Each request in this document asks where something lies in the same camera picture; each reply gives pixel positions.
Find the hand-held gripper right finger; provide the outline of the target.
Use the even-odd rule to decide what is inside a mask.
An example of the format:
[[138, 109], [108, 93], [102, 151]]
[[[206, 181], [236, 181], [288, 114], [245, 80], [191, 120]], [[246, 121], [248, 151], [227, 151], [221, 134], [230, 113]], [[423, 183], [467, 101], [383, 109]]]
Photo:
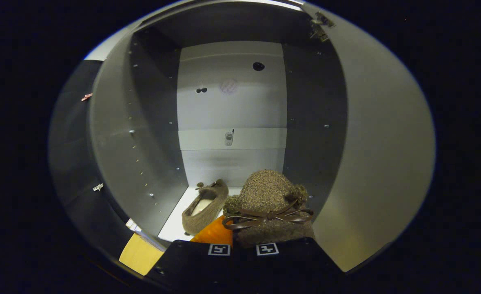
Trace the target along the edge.
[[263, 243], [233, 253], [234, 294], [331, 294], [343, 271], [313, 238]]

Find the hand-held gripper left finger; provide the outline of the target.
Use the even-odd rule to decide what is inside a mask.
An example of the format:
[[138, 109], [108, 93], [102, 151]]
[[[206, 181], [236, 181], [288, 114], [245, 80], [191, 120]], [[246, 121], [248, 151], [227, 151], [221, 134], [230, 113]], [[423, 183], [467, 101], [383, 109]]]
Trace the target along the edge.
[[219, 292], [222, 267], [231, 258], [233, 233], [213, 220], [191, 240], [175, 240], [146, 276], [165, 294], [214, 294]]

